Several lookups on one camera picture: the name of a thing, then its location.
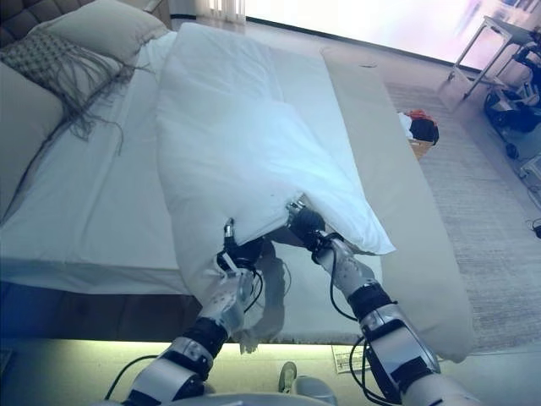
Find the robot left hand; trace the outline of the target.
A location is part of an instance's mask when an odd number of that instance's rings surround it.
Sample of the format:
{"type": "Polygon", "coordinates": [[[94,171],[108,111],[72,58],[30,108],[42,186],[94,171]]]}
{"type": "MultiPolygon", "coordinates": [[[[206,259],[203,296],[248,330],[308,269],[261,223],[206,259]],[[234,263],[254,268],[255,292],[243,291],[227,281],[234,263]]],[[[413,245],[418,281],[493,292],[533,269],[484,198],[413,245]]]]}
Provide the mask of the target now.
{"type": "Polygon", "coordinates": [[[232,270],[226,261],[226,255],[228,255],[236,268],[254,272],[256,262],[263,251],[264,238],[259,237],[239,245],[235,240],[234,224],[234,220],[229,218],[224,225],[223,249],[217,254],[216,263],[223,271],[232,270]]]}

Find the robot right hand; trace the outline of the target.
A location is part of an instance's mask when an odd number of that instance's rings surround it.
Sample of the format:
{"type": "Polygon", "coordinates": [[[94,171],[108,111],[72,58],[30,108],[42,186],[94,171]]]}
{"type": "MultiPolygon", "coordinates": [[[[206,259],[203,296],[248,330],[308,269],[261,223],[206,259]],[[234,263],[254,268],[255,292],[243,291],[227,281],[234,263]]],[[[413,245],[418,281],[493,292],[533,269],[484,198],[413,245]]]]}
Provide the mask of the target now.
{"type": "Polygon", "coordinates": [[[325,233],[325,220],[302,201],[287,204],[287,229],[313,254],[331,249],[331,238],[325,233]]]}

